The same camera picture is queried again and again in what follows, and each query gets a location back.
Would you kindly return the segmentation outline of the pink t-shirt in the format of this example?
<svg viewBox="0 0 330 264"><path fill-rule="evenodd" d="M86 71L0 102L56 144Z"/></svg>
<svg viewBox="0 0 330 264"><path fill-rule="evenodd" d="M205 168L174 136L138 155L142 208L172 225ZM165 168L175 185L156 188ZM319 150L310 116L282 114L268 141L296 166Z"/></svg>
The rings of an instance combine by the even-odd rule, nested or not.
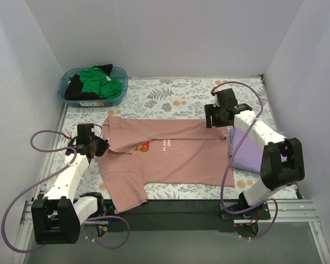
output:
<svg viewBox="0 0 330 264"><path fill-rule="evenodd" d="M203 119L125 119L103 123L108 150L98 158L104 185L117 212L149 198L149 183L234 186L227 128L207 128Z"/></svg>

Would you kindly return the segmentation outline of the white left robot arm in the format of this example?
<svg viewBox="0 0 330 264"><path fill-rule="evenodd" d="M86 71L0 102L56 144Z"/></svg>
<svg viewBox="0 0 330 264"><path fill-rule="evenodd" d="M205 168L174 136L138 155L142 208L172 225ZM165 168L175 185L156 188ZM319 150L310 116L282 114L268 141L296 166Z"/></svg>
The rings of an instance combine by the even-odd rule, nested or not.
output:
<svg viewBox="0 0 330 264"><path fill-rule="evenodd" d="M64 148L64 170L58 173L49 191L31 206L35 241L39 245L74 244L81 225L88 219L102 219L106 213L99 192L76 197L78 185L95 157L108 149L107 140L95 134L96 125L78 124Z"/></svg>

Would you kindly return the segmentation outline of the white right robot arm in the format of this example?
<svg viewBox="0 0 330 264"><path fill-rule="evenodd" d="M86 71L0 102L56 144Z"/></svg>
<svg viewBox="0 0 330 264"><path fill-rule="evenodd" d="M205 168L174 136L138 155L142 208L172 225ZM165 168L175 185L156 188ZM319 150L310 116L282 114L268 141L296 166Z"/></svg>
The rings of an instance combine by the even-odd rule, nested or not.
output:
<svg viewBox="0 0 330 264"><path fill-rule="evenodd" d="M287 138L271 129L248 104L239 104L232 89L220 90L216 86L211 90L211 95L214 103L205 105L206 126L232 126L243 133L231 153L228 166L232 166L246 139L262 151L259 180L239 195L236 208L223 207L227 214L248 219L273 194L304 179L302 144L295 137Z"/></svg>

